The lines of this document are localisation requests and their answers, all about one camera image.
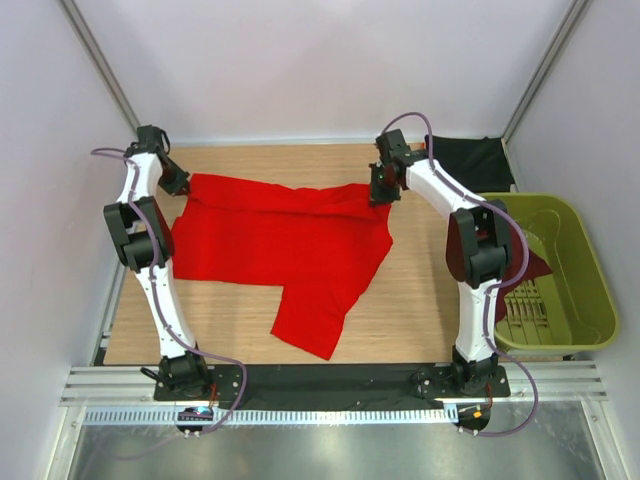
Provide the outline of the bright red t-shirt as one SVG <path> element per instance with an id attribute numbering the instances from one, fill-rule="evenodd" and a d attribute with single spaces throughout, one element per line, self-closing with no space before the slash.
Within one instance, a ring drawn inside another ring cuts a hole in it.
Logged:
<path id="1" fill-rule="evenodd" d="M 279 286 L 271 333 L 332 357 L 393 239 L 366 184 L 289 188 L 198 173 L 172 226 L 178 279 Z"/>

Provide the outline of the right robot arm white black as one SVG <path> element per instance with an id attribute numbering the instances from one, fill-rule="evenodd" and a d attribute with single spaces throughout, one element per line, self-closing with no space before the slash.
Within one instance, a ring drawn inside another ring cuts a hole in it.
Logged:
<path id="1" fill-rule="evenodd" d="M 399 129 L 375 140 L 369 202 L 387 205 L 410 190 L 447 220 L 445 262 L 459 290 L 459 329 L 452 349 L 450 382 L 472 396 L 498 372 L 495 313 L 500 283 L 513 262 L 514 221 L 499 202 L 489 202 L 449 175 L 432 152 L 414 150 Z"/>

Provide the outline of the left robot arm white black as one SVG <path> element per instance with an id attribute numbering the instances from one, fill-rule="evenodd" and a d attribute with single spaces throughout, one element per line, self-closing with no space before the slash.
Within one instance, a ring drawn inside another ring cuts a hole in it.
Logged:
<path id="1" fill-rule="evenodd" d="M 103 216 L 120 263 L 144 291 L 158 334 L 158 369 L 143 367 L 141 372 L 155 381 L 156 400 L 202 400 L 213 380 L 181 309 L 174 285 L 174 242 L 155 198 L 159 189 L 170 196 L 187 195 L 189 173 L 170 158 L 163 129 L 143 125 L 136 135 L 125 150 L 97 148 L 92 153 L 121 160 L 127 169 L 121 194 L 103 208 Z"/>

